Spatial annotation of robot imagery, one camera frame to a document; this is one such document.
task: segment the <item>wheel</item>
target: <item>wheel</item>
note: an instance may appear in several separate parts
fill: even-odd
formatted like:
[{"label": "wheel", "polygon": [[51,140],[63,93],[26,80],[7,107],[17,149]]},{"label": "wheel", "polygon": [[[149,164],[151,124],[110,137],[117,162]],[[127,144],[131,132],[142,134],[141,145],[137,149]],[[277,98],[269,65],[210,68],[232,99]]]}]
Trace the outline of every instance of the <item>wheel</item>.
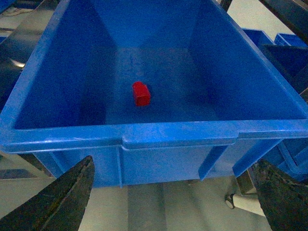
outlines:
[{"label": "wheel", "polygon": [[225,195],[225,203],[226,203],[226,205],[227,205],[230,209],[234,209],[234,208],[235,208],[234,203],[233,203],[233,195],[234,195],[234,194]]}]

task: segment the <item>plastic storage bin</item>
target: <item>plastic storage bin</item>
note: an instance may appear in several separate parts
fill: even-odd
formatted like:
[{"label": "plastic storage bin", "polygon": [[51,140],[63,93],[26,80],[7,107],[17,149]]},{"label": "plastic storage bin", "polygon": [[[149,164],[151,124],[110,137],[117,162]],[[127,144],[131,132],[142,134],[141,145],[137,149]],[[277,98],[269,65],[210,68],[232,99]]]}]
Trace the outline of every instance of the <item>plastic storage bin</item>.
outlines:
[{"label": "plastic storage bin", "polygon": [[[264,46],[266,57],[300,94],[308,87],[308,48]],[[308,179],[308,139],[285,139],[264,156],[298,181]]]},{"label": "plastic storage bin", "polygon": [[308,48],[264,45],[261,50],[299,94],[308,87]]},{"label": "plastic storage bin", "polygon": [[289,34],[277,34],[275,38],[276,45],[281,46],[296,46],[296,47],[307,47],[298,36]]},{"label": "plastic storage bin", "polygon": [[55,176],[90,154],[95,187],[239,176],[308,137],[307,117],[215,0],[62,0],[0,115],[0,148]]},{"label": "plastic storage bin", "polygon": [[0,36],[0,43],[1,43],[3,40],[5,40],[5,39],[6,39],[6,37]]},{"label": "plastic storage bin", "polygon": [[243,31],[248,35],[248,37],[253,41],[253,43],[258,48],[261,48],[263,44],[270,44],[270,45],[275,44],[263,30],[243,28]]},{"label": "plastic storage bin", "polygon": [[15,0],[0,0],[0,13],[6,10]]}]

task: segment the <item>red plastic piece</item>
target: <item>red plastic piece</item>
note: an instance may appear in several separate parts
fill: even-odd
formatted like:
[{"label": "red plastic piece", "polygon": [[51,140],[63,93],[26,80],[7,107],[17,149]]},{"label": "red plastic piece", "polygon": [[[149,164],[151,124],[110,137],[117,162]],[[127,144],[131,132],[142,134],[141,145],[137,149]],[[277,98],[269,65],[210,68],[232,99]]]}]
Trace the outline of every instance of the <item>red plastic piece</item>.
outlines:
[{"label": "red plastic piece", "polygon": [[133,84],[133,96],[136,106],[147,106],[150,104],[151,95],[149,89],[141,81]]}]

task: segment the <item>red block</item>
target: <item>red block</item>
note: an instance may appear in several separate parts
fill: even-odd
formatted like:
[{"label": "red block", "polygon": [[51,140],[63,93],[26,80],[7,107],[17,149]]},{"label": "red block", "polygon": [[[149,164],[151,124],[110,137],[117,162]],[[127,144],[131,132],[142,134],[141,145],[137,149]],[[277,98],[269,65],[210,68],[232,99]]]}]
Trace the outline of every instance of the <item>red block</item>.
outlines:
[{"label": "red block", "polygon": [[147,106],[150,104],[151,95],[149,89],[141,81],[133,84],[133,96],[136,106]]}]

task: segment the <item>bin handle lip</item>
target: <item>bin handle lip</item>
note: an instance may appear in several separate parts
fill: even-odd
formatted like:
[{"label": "bin handle lip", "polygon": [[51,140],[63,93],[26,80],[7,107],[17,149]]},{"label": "bin handle lip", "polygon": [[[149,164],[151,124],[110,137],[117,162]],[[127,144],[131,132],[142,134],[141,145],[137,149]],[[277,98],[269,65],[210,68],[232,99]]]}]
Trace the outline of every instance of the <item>bin handle lip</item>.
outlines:
[{"label": "bin handle lip", "polygon": [[63,149],[81,145],[83,147],[123,145],[126,149],[145,146],[217,146],[233,144],[237,139],[303,137],[308,137],[307,119],[170,122],[38,129],[2,127],[0,149],[5,152],[23,152],[23,145],[34,147],[34,144],[42,143],[45,143],[48,149],[54,149],[55,143],[61,144]]}]

